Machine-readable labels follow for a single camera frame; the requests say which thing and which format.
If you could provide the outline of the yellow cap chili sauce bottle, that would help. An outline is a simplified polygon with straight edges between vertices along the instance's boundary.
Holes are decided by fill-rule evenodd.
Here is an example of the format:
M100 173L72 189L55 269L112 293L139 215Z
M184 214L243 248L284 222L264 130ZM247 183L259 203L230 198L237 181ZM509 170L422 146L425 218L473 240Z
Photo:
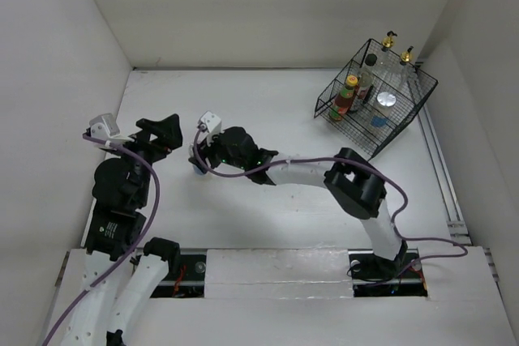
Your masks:
M353 104L358 86L358 78L348 75L341 90L337 93L329 111L329 117L335 121L341 121Z

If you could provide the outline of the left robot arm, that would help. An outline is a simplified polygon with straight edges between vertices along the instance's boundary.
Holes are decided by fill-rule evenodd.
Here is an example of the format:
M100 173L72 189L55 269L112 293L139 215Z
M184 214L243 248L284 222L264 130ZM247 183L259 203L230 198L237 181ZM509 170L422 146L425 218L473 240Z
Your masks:
M136 125L136 133L123 136L114 116L106 113L92 119L82 135L111 157L94 172L81 291L48 330L44 345L62 324L66 325L63 345L123 345L159 281L180 271L178 243L153 238L144 247L143 266L117 294L122 265L157 215L161 184L153 165L183 143L176 113L160 121L141 118Z

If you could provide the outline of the white jar silver lid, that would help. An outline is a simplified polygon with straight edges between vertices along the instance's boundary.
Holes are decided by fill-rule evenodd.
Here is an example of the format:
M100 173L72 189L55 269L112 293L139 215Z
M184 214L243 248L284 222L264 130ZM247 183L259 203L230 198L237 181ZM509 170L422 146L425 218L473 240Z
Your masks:
M196 174L200 176L204 176L207 174L207 171L203 168L201 168L197 163L192 163L192 167Z
M397 98L391 92L380 92L372 107L370 124L373 127L385 126L396 102Z

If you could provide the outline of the dark sauce glass cruet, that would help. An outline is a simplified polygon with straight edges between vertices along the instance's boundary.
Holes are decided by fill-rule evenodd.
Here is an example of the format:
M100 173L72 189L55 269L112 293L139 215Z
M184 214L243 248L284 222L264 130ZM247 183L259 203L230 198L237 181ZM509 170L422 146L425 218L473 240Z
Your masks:
M405 84L407 83L407 80L409 78L410 68L411 66L411 60L412 60L412 51L414 47L410 46L406 51L402 52L400 55L400 72L399 72L399 84L397 86L397 90L401 91Z

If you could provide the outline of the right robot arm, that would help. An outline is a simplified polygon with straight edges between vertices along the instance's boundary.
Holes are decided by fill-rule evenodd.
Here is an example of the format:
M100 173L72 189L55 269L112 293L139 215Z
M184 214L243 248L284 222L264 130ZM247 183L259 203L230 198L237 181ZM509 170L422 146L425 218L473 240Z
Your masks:
M371 240L373 255L358 269L374 280L393 278L405 264L407 243L393 227L385 180L351 148L324 158L300 158L260 148L242 127L220 133L200 128L189 161L202 173L222 176L220 164L240 169L258 185L303 185L327 190L340 208L359 220Z

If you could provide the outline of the glass cruet gold cap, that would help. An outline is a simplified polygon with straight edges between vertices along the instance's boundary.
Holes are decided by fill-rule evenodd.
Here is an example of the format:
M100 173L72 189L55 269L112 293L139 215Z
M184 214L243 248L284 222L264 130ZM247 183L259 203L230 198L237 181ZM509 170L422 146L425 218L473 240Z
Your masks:
M389 68L389 59L391 57L392 47L397 34L394 31L387 32L385 38L381 42L380 50L377 54L378 62L375 67L376 75L385 80Z

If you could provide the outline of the black cap red label bottle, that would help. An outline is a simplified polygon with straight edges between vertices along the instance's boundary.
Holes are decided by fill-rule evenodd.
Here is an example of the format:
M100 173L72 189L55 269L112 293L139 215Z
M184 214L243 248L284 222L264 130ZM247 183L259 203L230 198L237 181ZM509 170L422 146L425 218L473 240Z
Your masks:
M373 68L377 63L377 56L373 53L370 53L366 56L364 63L360 67L358 73L358 88L354 98L354 102L350 107L351 113L356 113L359 111L366 97L366 94L369 92L371 85L373 84Z

